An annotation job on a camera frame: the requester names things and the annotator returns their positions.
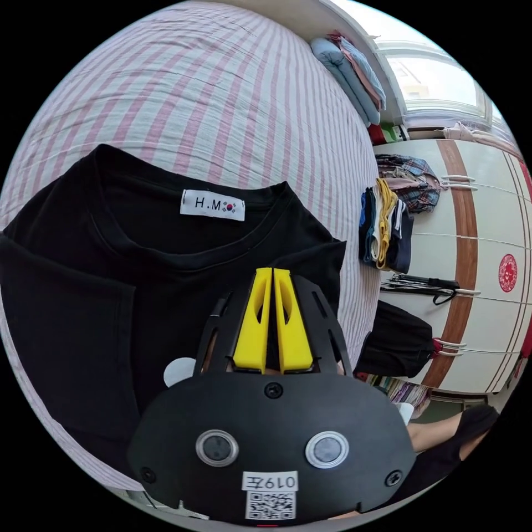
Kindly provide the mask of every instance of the pink striped fabric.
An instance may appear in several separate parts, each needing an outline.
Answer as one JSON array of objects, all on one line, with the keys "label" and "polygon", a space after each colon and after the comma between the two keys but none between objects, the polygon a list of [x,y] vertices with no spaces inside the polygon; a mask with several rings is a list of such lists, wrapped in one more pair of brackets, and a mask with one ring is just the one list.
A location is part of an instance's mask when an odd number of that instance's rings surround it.
[{"label": "pink striped fabric", "polygon": [[[377,165],[358,114],[307,43],[255,13],[211,2],[180,3],[127,27],[70,72],[37,113],[9,168],[0,228],[102,142],[227,186],[288,181],[348,242],[339,319],[356,362],[380,284],[378,272],[357,260],[360,196],[375,183]],[[61,448],[101,484],[142,490],[51,419],[20,365],[3,307],[0,331],[27,400]]]}]

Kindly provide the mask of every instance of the red cloth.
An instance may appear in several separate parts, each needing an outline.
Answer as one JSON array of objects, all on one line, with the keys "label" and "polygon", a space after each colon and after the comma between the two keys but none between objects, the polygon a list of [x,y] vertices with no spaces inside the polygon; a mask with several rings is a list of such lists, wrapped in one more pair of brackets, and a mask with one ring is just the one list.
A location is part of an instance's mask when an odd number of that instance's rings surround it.
[{"label": "red cloth", "polygon": [[432,341],[434,342],[434,353],[432,354],[432,358],[435,359],[438,356],[438,353],[443,350],[443,344],[438,342],[439,338],[434,338]]},{"label": "red cloth", "polygon": [[376,126],[375,124],[371,124],[370,127],[367,128],[367,132],[370,134],[371,143],[374,146],[380,146],[381,144],[386,144],[386,139],[384,137],[384,133],[382,132],[381,126]]}]

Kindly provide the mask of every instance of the qr code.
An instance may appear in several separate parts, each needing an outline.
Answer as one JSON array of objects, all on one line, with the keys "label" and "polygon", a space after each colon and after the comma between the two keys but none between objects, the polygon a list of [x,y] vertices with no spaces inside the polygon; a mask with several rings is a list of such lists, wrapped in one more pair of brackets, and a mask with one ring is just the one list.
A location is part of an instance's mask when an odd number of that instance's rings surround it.
[{"label": "qr code", "polygon": [[247,492],[246,519],[279,520],[295,518],[296,492]]}]

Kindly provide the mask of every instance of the wooden trim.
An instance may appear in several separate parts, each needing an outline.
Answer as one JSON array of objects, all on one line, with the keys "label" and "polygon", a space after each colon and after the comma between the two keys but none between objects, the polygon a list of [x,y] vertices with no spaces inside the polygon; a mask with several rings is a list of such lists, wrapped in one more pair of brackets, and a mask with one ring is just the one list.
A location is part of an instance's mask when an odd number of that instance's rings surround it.
[{"label": "wooden trim", "polygon": [[[449,175],[466,176],[467,170],[454,140],[437,140],[446,171]],[[477,216],[471,190],[452,188],[454,217],[456,221],[456,270],[455,280],[461,288],[474,290],[477,282],[478,232]],[[466,331],[469,314],[473,305],[472,298],[455,297],[449,306],[447,321],[441,336],[443,341],[459,344]],[[439,355],[431,365],[421,384],[439,388],[447,372],[453,365],[454,357]]]}]

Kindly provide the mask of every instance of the hanging clothes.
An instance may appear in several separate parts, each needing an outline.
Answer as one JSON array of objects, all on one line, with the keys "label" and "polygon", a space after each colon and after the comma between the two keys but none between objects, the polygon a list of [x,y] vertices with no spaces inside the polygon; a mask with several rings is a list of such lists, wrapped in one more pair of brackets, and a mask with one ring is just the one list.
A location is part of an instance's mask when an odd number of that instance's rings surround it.
[{"label": "hanging clothes", "polygon": [[405,155],[388,155],[379,154],[376,155],[377,164],[379,166],[387,166],[390,168],[400,168],[410,172],[416,177],[420,177],[423,174],[434,177],[437,179],[436,174],[433,172],[427,161],[416,157],[407,157]]},{"label": "hanging clothes", "polygon": [[432,327],[421,318],[379,301],[356,372],[415,377],[434,353]]},{"label": "hanging clothes", "polygon": [[404,155],[377,155],[379,176],[403,200],[411,214],[432,212],[442,186],[424,159]]}]

